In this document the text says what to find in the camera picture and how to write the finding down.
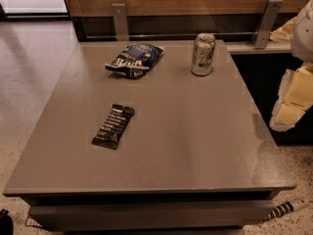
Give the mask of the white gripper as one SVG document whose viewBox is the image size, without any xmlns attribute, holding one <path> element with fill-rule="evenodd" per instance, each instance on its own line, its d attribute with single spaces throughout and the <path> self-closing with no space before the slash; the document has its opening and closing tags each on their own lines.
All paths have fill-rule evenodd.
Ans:
<svg viewBox="0 0 313 235">
<path fill-rule="evenodd" d="M 303 62 L 313 62 L 313 0 L 296 18 L 270 33 L 275 42 L 291 42 L 292 54 Z M 282 77 L 278 100 L 272 110 L 270 127 L 279 132 L 294 128 L 313 106 L 313 64 L 287 69 Z"/>
</svg>

